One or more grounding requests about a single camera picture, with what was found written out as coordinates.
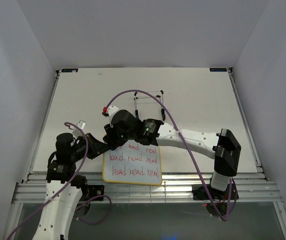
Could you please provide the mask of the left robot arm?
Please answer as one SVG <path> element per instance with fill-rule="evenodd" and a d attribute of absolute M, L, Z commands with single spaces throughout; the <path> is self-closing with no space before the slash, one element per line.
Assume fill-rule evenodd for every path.
<path fill-rule="evenodd" d="M 106 143 L 91 134 L 74 137 L 62 133 L 56 137 L 55 152 L 47 165 L 46 196 L 35 240 L 66 240 L 75 211 L 91 201 L 102 201 L 107 196 L 102 185 L 88 185 L 85 176 L 79 175 L 77 161 L 94 159 L 110 150 Z"/>

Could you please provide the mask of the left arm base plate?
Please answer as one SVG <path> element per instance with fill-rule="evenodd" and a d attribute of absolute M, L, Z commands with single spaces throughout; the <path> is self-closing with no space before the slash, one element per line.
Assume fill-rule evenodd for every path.
<path fill-rule="evenodd" d="M 104 185 L 88 185 L 88 184 L 85 184 L 80 189 L 82 192 L 80 201 L 87 201 L 93 197 L 103 195 L 104 191 L 105 191 L 105 186 Z"/>

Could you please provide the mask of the yellow framed whiteboard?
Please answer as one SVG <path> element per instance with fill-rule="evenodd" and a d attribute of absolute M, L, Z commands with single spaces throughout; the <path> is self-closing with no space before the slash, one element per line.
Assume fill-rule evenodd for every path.
<path fill-rule="evenodd" d="M 133 140 L 103 154 L 102 178 L 108 183 L 160 186 L 160 148 Z"/>

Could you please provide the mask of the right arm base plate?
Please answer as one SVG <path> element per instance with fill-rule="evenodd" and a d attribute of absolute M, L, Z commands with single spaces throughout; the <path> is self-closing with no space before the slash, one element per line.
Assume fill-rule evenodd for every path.
<path fill-rule="evenodd" d="M 207 189 L 214 202 L 221 202 L 223 200 L 226 201 L 228 200 L 230 184 L 227 185 L 225 191 L 214 189 L 209 184 L 207 185 Z M 208 194 L 202 184 L 193 184 L 191 192 L 192 192 L 192 198 L 194 200 L 209 200 Z M 239 194 L 237 192 L 236 185 L 232 183 L 230 200 L 238 200 L 238 199 L 239 199 Z"/>

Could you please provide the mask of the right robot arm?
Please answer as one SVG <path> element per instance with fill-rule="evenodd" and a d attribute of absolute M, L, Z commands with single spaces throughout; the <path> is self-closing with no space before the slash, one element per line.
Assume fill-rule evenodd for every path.
<path fill-rule="evenodd" d="M 213 159 L 208 191 L 215 199 L 227 193 L 228 184 L 237 175 L 242 147 L 229 129 L 214 133 L 177 129 L 158 119 L 140 120 L 115 106 L 105 107 L 102 114 L 109 119 L 104 126 L 106 135 L 103 140 L 113 150 L 128 141 L 135 141 L 143 146 L 186 149 Z"/>

